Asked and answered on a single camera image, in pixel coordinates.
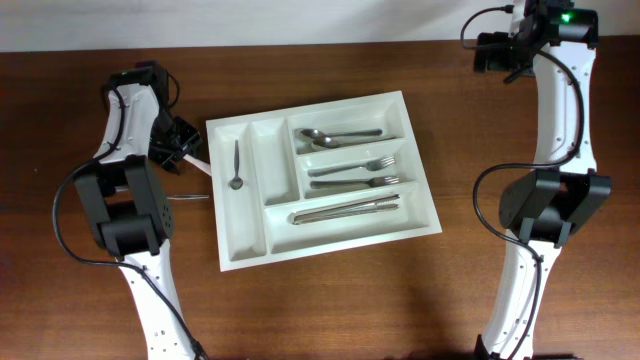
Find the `pink plastic knife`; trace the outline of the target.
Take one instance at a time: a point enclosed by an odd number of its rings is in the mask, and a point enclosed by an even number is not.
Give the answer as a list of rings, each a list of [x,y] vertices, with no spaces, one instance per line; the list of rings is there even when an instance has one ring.
[[[190,163],[191,165],[193,165],[196,168],[198,168],[200,171],[205,173],[207,176],[211,176],[212,175],[211,166],[208,163],[206,163],[206,162],[204,162],[204,161],[202,161],[200,159],[197,159],[197,158],[195,158],[195,157],[193,157],[193,156],[191,156],[189,154],[186,154],[183,157],[183,159],[185,161],[187,161],[188,163]]]

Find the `small silver teaspoon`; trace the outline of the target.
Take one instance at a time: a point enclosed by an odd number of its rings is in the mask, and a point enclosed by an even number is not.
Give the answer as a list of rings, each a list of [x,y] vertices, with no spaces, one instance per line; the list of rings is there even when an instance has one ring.
[[[206,200],[209,199],[209,195],[206,194],[180,194],[170,195],[167,199],[172,201],[190,201],[190,200]]]

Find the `small dark teaspoon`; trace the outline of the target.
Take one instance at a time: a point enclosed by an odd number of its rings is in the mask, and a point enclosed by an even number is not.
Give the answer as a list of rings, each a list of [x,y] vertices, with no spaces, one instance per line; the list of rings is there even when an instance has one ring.
[[[240,147],[239,141],[234,142],[234,176],[229,180],[228,186],[232,190],[239,190],[244,185],[243,179],[240,177]]]

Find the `white plastic cutlery tray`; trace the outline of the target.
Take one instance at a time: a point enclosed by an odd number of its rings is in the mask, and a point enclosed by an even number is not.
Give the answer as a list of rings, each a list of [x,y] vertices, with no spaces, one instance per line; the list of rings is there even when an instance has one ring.
[[[325,133],[381,129],[382,135],[332,137],[338,141],[393,140],[315,151],[297,129]],[[206,123],[211,179],[223,271],[441,232],[411,121],[401,92],[209,120]],[[232,190],[234,142],[239,141],[240,177]],[[385,156],[395,164],[312,178],[309,170],[354,165]],[[311,181],[398,176],[394,185],[312,189]],[[293,225],[293,212],[399,194],[393,211]]]

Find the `large silver spoon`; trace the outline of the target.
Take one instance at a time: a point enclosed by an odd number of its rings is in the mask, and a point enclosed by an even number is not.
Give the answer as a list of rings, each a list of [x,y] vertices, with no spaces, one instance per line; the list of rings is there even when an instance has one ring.
[[[382,142],[387,140],[393,140],[395,136],[390,137],[382,137],[372,140],[358,140],[358,141],[338,141],[336,138],[332,137],[323,137],[320,139],[315,139],[311,143],[311,148],[315,151],[324,151],[331,149],[339,149],[344,147],[356,146],[356,145],[365,145],[370,143]]]
[[[320,139],[323,137],[363,137],[363,136],[379,136],[382,135],[383,131],[381,129],[370,129],[364,131],[354,131],[354,132],[338,132],[338,133],[325,133],[318,129],[312,128],[303,128],[297,129],[297,135],[303,142],[310,143],[313,140]]]

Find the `silver fork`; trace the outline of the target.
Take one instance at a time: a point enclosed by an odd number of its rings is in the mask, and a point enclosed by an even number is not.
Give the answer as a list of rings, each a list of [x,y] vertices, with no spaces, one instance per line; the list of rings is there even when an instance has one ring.
[[[375,172],[375,171],[382,170],[386,167],[389,167],[391,165],[394,165],[395,161],[396,161],[395,156],[391,155],[391,156],[385,156],[385,157],[381,157],[378,159],[374,159],[374,160],[370,160],[364,163],[359,163],[354,165],[343,165],[343,166],[327,168],[327,169],[309,170],[308,175],[312,178],[315,178],[315,177],[326,176],[326,175],[358,169],[358,168],[363,168],[367,171]]]
[[[400,182],[398,176],[382,176],[370,179],[353,179],[353,180],[333,180],[333,181],[311,181],[309,186],[312,189],[322,189],[340,186],[364,185],[370,188],[381,187],[386,185],[394,185]]]

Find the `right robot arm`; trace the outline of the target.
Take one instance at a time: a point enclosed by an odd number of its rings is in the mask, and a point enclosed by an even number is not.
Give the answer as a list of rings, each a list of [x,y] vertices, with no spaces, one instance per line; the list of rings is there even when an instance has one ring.
[[[596,11],[572,1],[514,1],[506,32],[483,32],[465,49],[479,73],[504,71],[506,83],[532,76],[538,125],[533,162],[509,184],[498,228],[506,256],[492,316],[477,337],[477,359],[532,359],[533,334],[551,269],[569,238],[608,199],[612,180],[597,172],[589,126]]]

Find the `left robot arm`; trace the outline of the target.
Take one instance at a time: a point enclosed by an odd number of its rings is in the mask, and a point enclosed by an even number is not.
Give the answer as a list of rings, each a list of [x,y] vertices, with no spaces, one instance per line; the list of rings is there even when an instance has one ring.
[[[171,271],[174,217],[154,168],[196,157],[197,129],[171,110],[180,94],[155,61],[112,74],[103,87],[107,127],[99,150],[71,176],[97,246],[131,291],[150,359],[204,359],[188,329]]]

